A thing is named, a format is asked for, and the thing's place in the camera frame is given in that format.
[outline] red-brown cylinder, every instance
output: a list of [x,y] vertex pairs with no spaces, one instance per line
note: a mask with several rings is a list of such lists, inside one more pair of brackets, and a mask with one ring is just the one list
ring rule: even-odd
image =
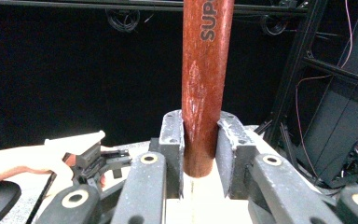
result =
[[182,118],[185,172],[212,170],[222,108],[234,0],[185,0]]

